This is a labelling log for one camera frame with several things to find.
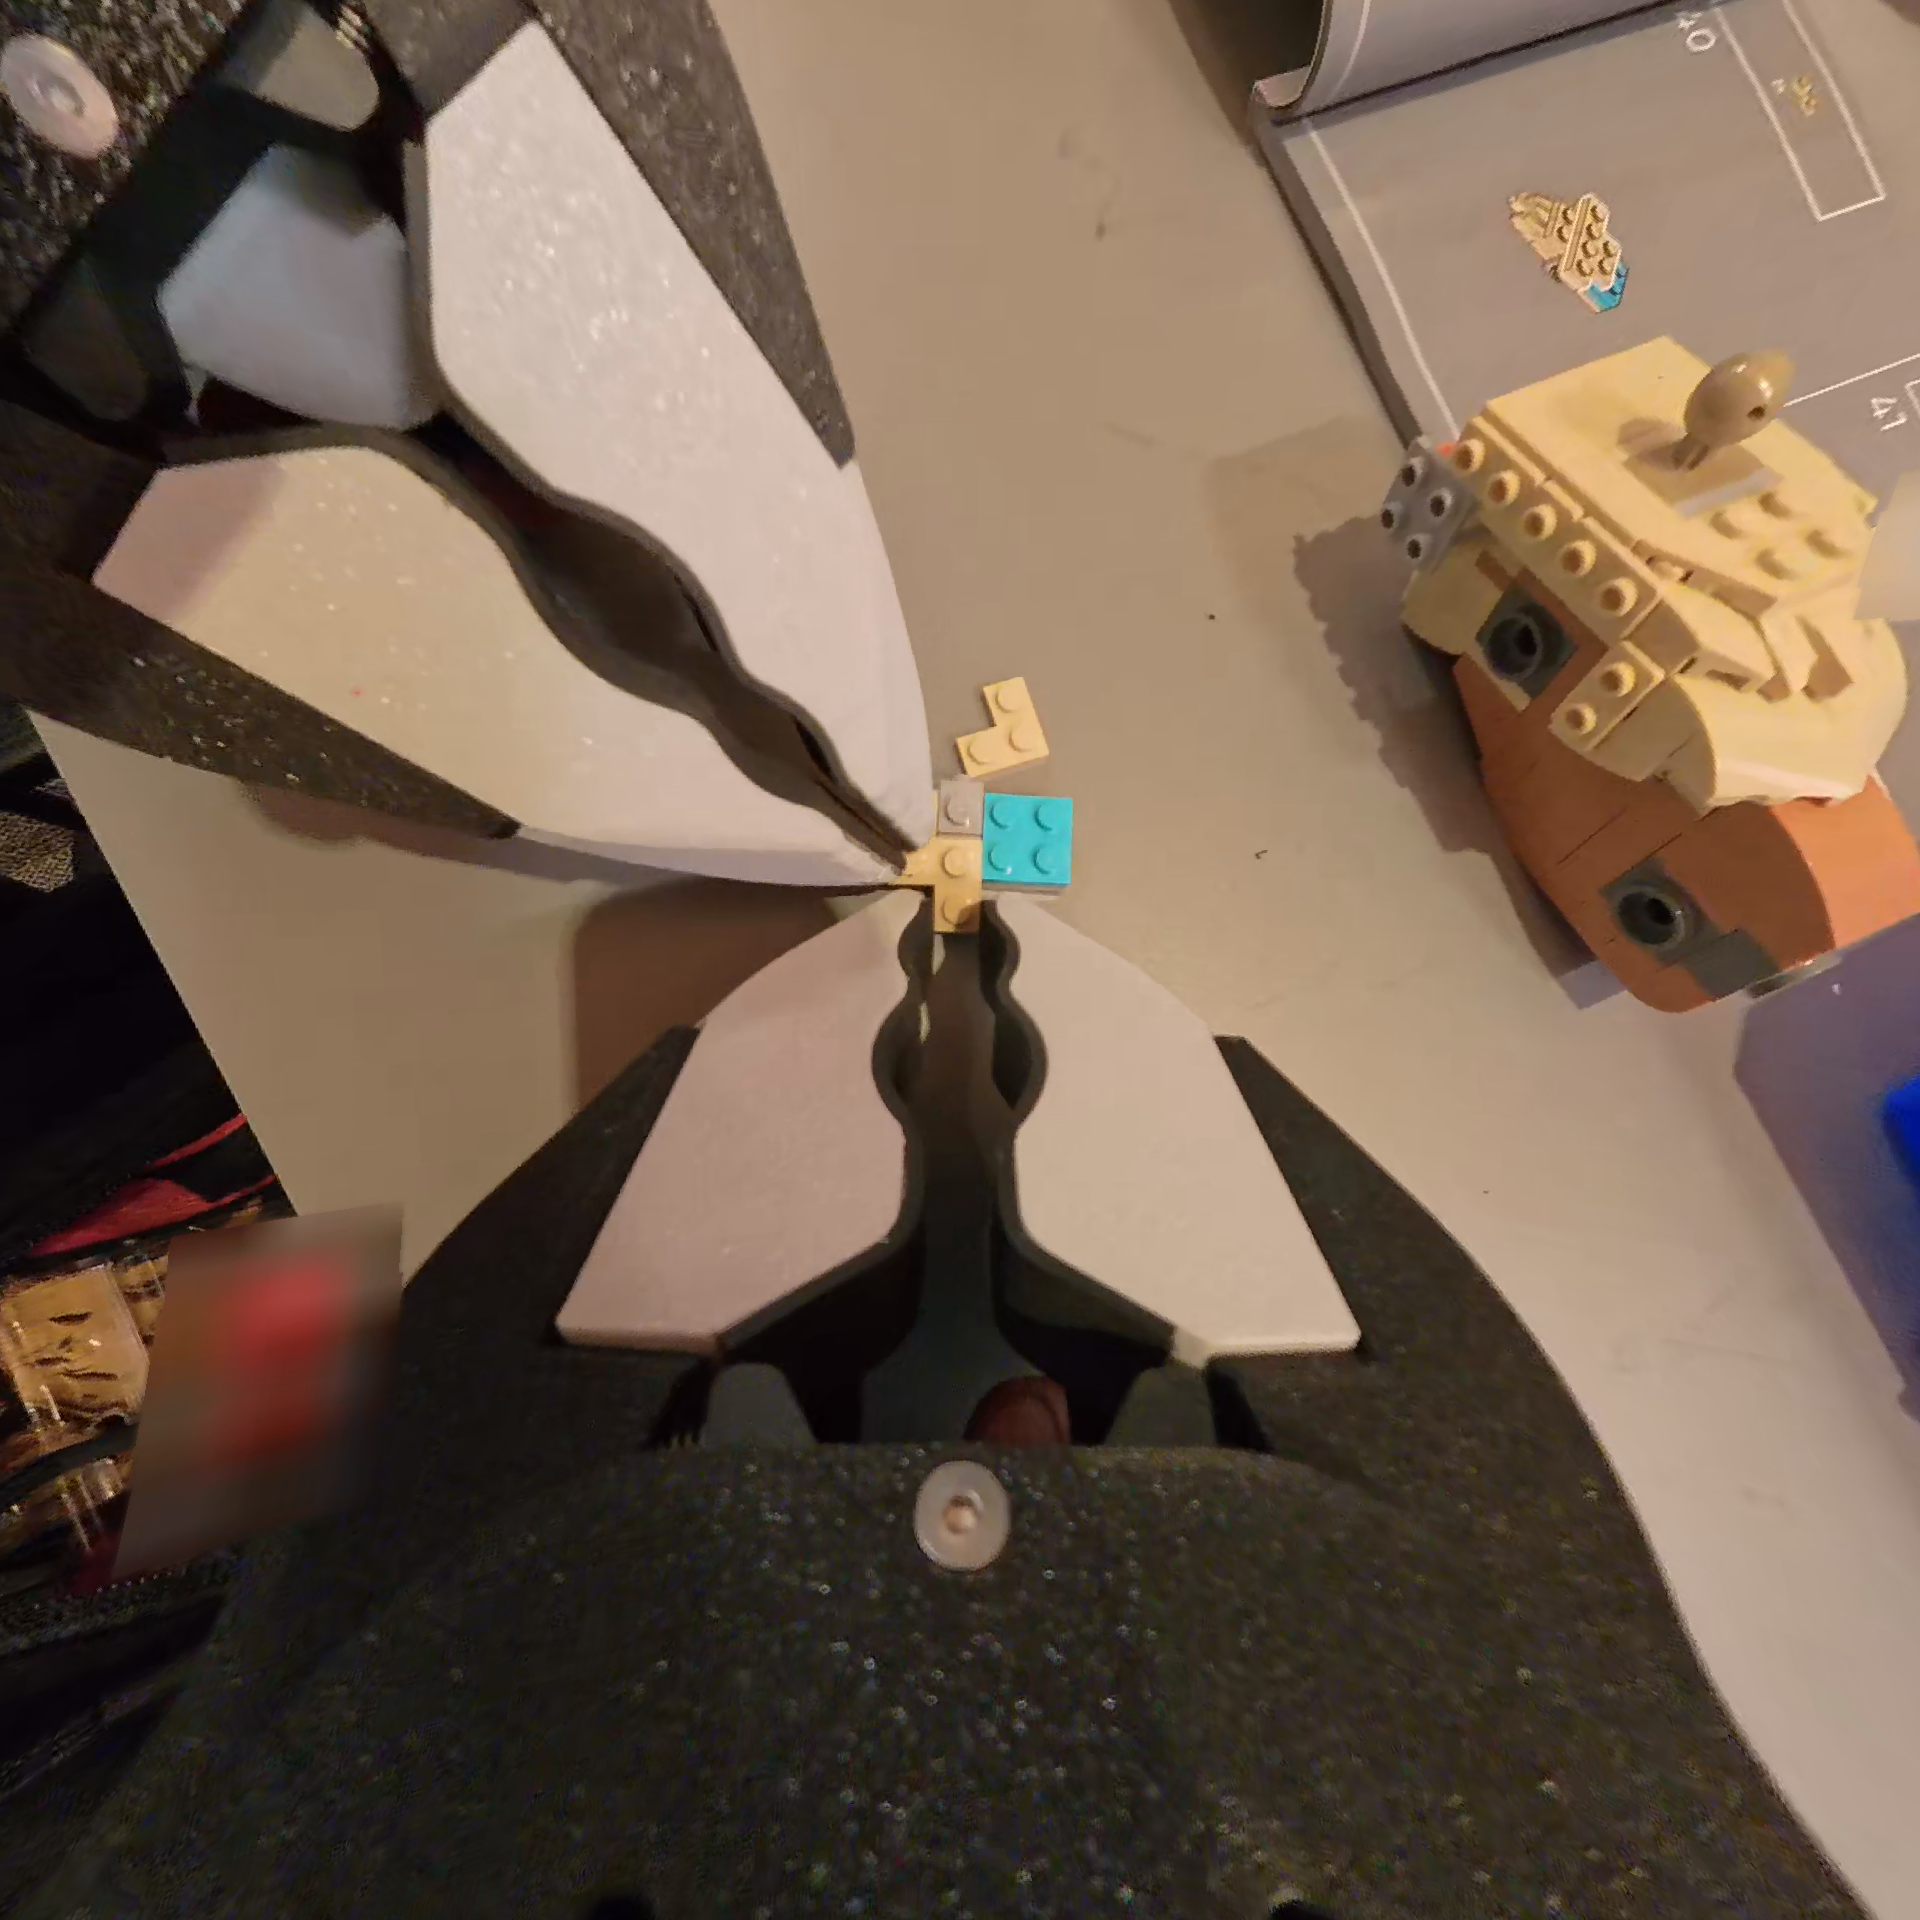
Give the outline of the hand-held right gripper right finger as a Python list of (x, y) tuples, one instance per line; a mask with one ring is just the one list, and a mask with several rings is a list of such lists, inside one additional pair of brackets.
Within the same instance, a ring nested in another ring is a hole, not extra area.
[(1030, 895), (996, 900), (978, 948), (1011, 1114), (996, 1277), (1014, 1332), (1189, 1364), (1355, 1350), (1355, 1314), (1203, 1019)]

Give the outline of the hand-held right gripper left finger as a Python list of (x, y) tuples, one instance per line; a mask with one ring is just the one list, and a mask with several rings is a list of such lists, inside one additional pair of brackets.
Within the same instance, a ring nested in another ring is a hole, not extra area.
[(568, 1343), (878, 1363), (905, 1338), (926, 906), (878, 895), (709, 1013), (561, 1308)]

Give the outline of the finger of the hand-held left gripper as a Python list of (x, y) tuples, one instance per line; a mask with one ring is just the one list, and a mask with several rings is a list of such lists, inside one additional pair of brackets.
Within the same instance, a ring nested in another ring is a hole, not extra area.
[(425, 126), (422, 275), (435, 362), (504, 465), (651, 537), (723, 658), (801, 710), (885, 843), (928, 838), (918, 663), (859, 466), (540, 22)]
[(521, 530), (396, 437), (168, 465), (91, 580), (528, 841), (825, 889), (905, 862), (653, 542), (553, 499)]

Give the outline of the small tan teal brick assembly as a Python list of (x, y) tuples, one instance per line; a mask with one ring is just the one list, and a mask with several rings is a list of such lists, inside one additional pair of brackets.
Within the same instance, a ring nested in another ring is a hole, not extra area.
[(957, 777), (934, 788), (934, 835), (894, 884), (933, 900), (942, 934), (974, 932), (990, 892), (1060, 892), (1073, 877), (1073, 802), (990, 790)]

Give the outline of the tan corner plate brick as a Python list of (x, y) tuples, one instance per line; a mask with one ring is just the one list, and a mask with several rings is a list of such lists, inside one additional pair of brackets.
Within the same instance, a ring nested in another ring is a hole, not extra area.
[(994, 777), (1050, 756), (1044, 727), (1025, 679), (993, 681), (978, 693), (990, 723), (956, 738), (966, 777)]

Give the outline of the grey desk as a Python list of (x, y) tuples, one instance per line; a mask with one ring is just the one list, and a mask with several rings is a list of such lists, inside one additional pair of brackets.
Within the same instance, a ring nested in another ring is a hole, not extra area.
[[(1393, 595), (1401, 434), (1244, 135), (1282, 4), (716, 4), (942, 764), (1026, 676), (1062, 917), (1454, 1234), (1590, 1418), (1745, 1734), (1915, 1916), (1915, 1420), (1738, 1083), (1560, 977)], [(1352, 585), (1352, 599), (1338, 589)]]

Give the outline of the black fabric bag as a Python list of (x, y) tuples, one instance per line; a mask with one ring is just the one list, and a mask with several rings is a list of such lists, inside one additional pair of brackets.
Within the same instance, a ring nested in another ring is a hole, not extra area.
[(5, 705), (5, 1269), (289, 1211), (36, 727)]

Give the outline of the gold foil packet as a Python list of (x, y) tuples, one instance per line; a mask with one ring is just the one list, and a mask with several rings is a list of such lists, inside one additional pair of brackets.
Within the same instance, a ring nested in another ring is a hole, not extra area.
[(122, 1254), (5, 1283), (5, 1549), (90, 1534), (130, 1478), (168, 1254)]

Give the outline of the tan and brown brick model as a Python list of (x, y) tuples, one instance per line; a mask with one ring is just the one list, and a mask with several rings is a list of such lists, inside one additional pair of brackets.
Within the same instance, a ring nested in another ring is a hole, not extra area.
[(1789, 387), (1788, 351), (1656, 339), (1413, 438), (1381, 508), (1507, 845), (1668, 1015), (1918, 907), (1881, 780), (1907, 661), (1861, 612), (1880, 501), (1781, 419)]

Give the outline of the grey instruction booklet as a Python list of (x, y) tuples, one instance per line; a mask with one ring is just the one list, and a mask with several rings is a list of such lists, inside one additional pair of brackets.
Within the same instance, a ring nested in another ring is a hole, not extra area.
[(1915, 82), (1915, 4), (1325, 4), (1256, 122), (1409, 441), (1656, 339), (1788, 351), (1781, 419), (1880, 501), (1907, 719)]

